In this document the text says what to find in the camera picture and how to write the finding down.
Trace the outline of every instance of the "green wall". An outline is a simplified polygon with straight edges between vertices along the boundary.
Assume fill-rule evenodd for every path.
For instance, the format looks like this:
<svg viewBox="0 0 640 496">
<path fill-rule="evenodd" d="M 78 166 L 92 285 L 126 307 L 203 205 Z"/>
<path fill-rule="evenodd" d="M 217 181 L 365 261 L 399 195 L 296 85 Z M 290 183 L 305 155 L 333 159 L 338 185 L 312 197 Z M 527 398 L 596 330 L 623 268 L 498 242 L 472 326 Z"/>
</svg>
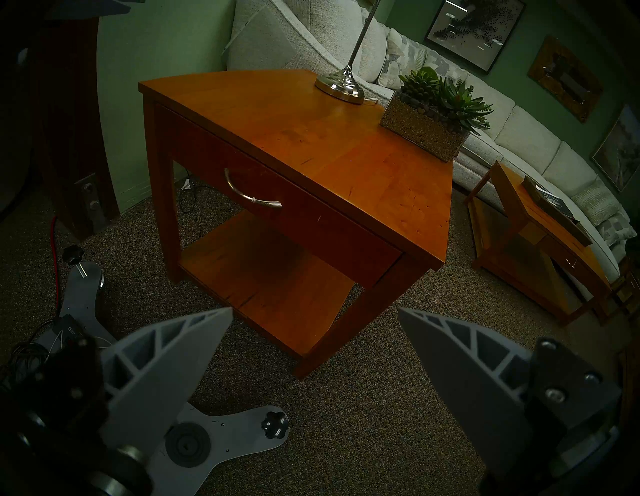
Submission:
<svg viewBox="0 0 640 496">
<path fill-rule="evenodd" d="M 127 5 L 128 14 L 100 19 L 97 48 L 102 135 L 120 212 L 150 195 L 138 81 L 224 70 L 236 0 Z"/>
<path fill-rule="evenodd" d="M 617 119 L 622 105 L 628 102 L 640 109 L 638 99 L 627 83 L 620 66 L 593 40 L 593 37 L 554 0 L 525 0 L 527 6 L 504 46 L 491 72 L 487 75 L 474 69 L 463 59 L 451 55 L 435 44 L 428 44 L 441 55 L 484 79 L 504 95 L 515 100 L 535 119 L 561 140 L 566 141 L 598 172 L 626 210 L 638 210 L 640 173 L 637 173 L 622 193 L 605 178 L 590 156 L 605 138 Z M 424 43 L 424 37 L 442 0 L 396 0 L 387 25 L 409 38 Z M 551 93 L 527 76 L 542 42 L 552 35 L 567 46 L 600 79 L 604 92 L 586 123 L 582 124 Z"/>
<path fill-rule="evenodd" d="M 376 10 L 376 21 L 386 24 L 395 3 L 396 0 L 382 0 L 378 5 L 378 10 Z"/>
</svg>

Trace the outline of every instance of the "tabletop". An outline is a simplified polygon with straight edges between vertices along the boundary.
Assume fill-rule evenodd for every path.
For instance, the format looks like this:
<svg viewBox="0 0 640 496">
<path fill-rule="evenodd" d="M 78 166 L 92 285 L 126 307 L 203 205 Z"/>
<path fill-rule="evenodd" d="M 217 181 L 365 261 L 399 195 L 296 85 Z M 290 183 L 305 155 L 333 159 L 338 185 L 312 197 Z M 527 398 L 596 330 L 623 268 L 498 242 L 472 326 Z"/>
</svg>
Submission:
<svg viewBox="0 0 640 496">
<path fill-rule="evenodd" d="M 439 268 L 452 162 L 381 127 L 381 106 L 335 99 L 315 78 L 308 70 L 211 72 L 145 81 L 140 92 Z"/>
</svg>

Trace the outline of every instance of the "framed picture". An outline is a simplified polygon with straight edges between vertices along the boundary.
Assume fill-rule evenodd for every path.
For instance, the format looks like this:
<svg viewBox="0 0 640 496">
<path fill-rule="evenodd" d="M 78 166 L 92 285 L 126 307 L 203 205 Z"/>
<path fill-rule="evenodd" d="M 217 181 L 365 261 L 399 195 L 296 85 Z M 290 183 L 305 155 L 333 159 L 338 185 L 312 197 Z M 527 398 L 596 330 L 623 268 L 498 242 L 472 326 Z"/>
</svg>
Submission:
<svg viewBox="0 0 640 496">
<path fill-rule="evenodd" d="M 424 39 L 489 73 L 524 6 L 520 0 L 444 0 Z"/>
<path fill-rule="evenodd" d="M 594 73 L 552 36 L 542 43 L 529 77 L 546 88 L 580 122 L 587 122 L 602 94 L 602 84 Z"/>
<path fill-rule="evenodd" d="M 640 122 L 631 107 L 622 107 L 614 124 L 592 160 L 618 188 L 625 189 L 640 166 Z"/>
</svg>

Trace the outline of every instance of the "book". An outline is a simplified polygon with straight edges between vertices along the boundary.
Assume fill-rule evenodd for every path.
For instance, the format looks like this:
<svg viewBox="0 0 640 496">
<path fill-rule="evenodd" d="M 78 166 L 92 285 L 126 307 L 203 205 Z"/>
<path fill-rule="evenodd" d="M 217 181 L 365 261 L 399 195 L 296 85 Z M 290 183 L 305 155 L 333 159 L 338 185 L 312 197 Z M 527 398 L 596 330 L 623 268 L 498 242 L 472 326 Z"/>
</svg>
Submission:
<svg viewBox="0 0 640 496">
<path fill-rule="evenodd" d="M 569 210 L 562 198 L 554 195 L 529 176 L 525 176 L 522 186 L 527 190 L 535 204 L 569 231 L 582 246 L 589 246 L 593 243 L 580 221 L 573 217 L 571 210 Z"/>
</svg>

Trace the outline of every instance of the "carpet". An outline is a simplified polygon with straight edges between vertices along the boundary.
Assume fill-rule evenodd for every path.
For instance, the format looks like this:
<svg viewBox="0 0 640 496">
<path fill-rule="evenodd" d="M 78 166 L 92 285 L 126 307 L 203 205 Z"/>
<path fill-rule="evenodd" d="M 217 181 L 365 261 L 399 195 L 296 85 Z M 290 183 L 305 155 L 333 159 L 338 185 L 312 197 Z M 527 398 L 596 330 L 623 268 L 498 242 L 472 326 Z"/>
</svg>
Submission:
<svg viewBox="0 0 640 496">
<path fill-rule="evenodd" d="M 453 191 L 446 264 L 425 274 L 305 380 L 291 374 L 291 357 L 234 320 L 191 402 L 209 415 L 277 405 L 287 412 L 291 433 L 277 449 L 217 466 L 198 494 L 477 493 L 484 465 L 421 367 L 397 321 L 397 308 L 472 321 L 529 349 L 540 335 L 569 344 L 574 339 L 533 301 L 470 267 L 475 250 L 463 198 Z M 185 206 L 191 202 L 183 200 Z M 179 213 L 183 246 L 237 212 L 224 195 L 199 189 L 193 212 Z M 52 216 L 48 198 L 33 189 L 0 223 L 2 360 L 54 312 Z M 60 224 L 56 235 L 60 257 L 74 240 Z M 118 339 L 156 321 L 218 307 L 195 284 L 167 279 L 150 200 L 86 240 L 83 248 L 84 258 L 99 264 L 106 278 L 98 318 Z M 68 268 L 59 262 L 64 287 Z M 349 300 L 359 291 L 354 288 Z M 607 349 L 625 341 L 593 333 Z"/>
</svg>

